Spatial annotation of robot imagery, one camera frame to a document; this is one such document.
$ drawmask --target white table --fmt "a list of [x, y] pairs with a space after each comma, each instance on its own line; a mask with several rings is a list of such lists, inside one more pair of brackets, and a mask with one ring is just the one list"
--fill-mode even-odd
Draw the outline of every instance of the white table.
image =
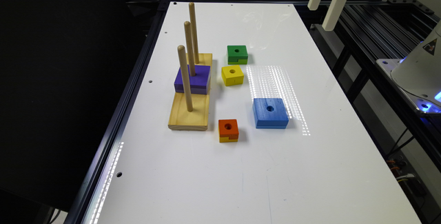
[[[196, 3], [196, 18], [199, 52], [214, 59], [208, 131], [167, 128], [189, 21], [188, 4], [172, 3], [92, 222], [420, 223], [293, 5]], [[223, 85], [227, 45], [247, 46], [242, 85]], [[286, 130], [254, 127], [257, 66], [291, 81]], [[219, 119], [237, 119], [237, 143], [218, 142]]]

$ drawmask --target stacked blocks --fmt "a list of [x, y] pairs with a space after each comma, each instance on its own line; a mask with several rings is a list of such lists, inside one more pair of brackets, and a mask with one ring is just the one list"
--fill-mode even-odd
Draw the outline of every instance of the stacked blocks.
[[247, 47], [244, 45], [228, 45], [228, 64], [246, 65], [248, 63]]
[[225, 86], [243, 83], [243, 72], [239, 65], [222, 67], [222, 79]]
[[253, 102], [256, 128], [285, 129], [288, 115], [282, 99], [261, 98]]
[[[192, 94], [207, 94], [209, 90], [210, 66], [209, 65], [195, 65], [194, 71], [196, 76], [190, 76], [190, 91]], [[174, 90], [176, 92], [184, 93], [184, 85], [182, 82], [181, 69], [179, 68], [178, 75], [174, 81]]]
[[237, 142], [238, 139], [237, 120], [219, 120], [219, 142]]

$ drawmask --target projected light pattern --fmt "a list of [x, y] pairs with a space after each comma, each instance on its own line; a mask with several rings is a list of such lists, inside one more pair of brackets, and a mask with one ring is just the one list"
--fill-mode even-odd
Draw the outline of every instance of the projected light pattern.
[[435, 100], [441, 102], [441, 92], [439, 92], [438, 94], [436, 94], [436, 96], [435, 96]]
[[107, 176], [105, 178], [103, 188], [101, 189], [101, 192], [99, 194], [98, 200], [96, 201], [96, 206], [94, 209], [94, 212], [92, 214], [92, 218], [90, 219], [89, 224], [97, 224], [98, 219], [101, 213], [101, 210], [103, 209], [104, 200], [107, 196], [107, 193], [109, 191], [110, 182], [112, 181], [113, 175], [115, 173], [116, 164], [118, 163], [119, 155], [121, 154], [121, 150], [123, 149], [124, 142], [121, 142], [121, 144], [118, 147], [118, 151], [116, 151], [114, 158], [112, 160], [112, 163], [110, 165], [110, 170], [107, 173]]
[[302, 122], [303, 135], [311, 135], [285, 69], [274, 65], [247, 65], [247, 76], [252, 100], [255, 98], [283, 99], [288, 117]]

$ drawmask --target yellow block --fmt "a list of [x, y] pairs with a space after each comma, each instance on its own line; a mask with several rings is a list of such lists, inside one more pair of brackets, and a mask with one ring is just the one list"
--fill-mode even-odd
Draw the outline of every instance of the yellow block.
[[220, 143], [224, 143], [224, 142], [237, 142], [237, 139], [229, 139], [228, 137], [219, 137], [219, 142]]
[[243, 72], [239, 65], [222, 67], [222, 79], [225, 86], [243, 83]]
[[[213, 54], [199, 54], [198, 65], [212, 66]], [[174, 93], [168, 121], [171, 130], [205, 131], [208, 128], [209, 90], [206, 95], [192, 94], [193, 111], [187, 111], [184, 93]]]

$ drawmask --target cable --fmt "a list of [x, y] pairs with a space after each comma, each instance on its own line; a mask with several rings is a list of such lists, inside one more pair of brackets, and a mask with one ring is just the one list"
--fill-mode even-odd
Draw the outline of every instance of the cable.
[[407, 144], [409, 144], [415, 137], [411, 137], [410, 139], [408, 139], [406, 142], [404, 142], [402, 145], [400, 145], [397, 149], [395, 149], [394, 151], [392, 151], [390, 154], [388, 154], [387, 156], [392, 156], [394, 155], [396, 152], [400, 151], [401, 148], [403, 148], [404, 146], [406, 146]]
[[58, 218], [58, 216], [60, 215], [61, 210], [58, 210], [57, 214], [55, 215], [55, 217], [49, 222], [49, 224], [53, 224], [53, 222]]
[[434, 221], [436, 221], [436, 219], [438, 218], [438, 217], [440, 217], [441, 216], [441, 212], [429, 223], [429, 224], [432, 224]]
[[396, 179], [396, 180], [400, 180], [400, 179], [412, 179], [412, 178], [414, 178], [414, 177], [415, 177], [415, 175], [409, 173], [409, 174], [404, 175], [404, 176], [399, 176], [398, 178], [395, 178], [395, 179]]
[[386, 157], [389, 157], [390, 153], [392, 153], [392, 151], [393, 151], [393, 149], [395, 148], [395, 146], [398, 145], [398, 142], [400, 142], [401, 138], [404, 136], [404, 134], [407, 132], [407, 130], [409, 130], [409, 129], [406, 128], [406, 129], [404, 130], [404, 132], [400, 135], [400, 138], [398, 138], [398, 140], [395, 142], [395, 144], [393, 144], [393, 147], [392, 147], [391, 151], [387, 154]]

